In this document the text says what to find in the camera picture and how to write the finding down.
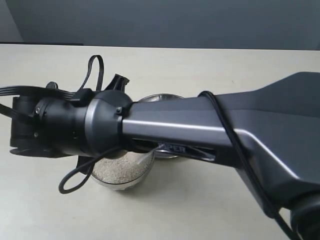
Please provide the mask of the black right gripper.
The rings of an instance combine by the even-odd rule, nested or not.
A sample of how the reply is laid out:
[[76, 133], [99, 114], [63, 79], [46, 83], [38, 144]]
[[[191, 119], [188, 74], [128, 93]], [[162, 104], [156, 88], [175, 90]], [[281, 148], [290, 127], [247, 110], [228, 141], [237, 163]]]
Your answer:
[[92, 99], [90, 88], [78, 90], [70, 100], [38, 93], [14, 97], [12, 108], [31, 116], [33, 122], [11, 121], [10, 153], [42, 158], [90, 156], [85, 118]]

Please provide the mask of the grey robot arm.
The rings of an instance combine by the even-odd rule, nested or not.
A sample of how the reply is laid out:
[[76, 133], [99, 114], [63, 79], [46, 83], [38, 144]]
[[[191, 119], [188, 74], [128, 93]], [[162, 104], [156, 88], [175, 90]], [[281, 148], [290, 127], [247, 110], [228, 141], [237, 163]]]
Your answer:
[[77, 156], [75, 174], [102, 158], [154, 149], [235, 168], [265, 214], [290, 239], [320, 237], [320, 75], [298, 72], [263, 88], [177, 100], [134, 102], [117, 84], [76, 92], [36, 86], [1, 90], [11, 152]]

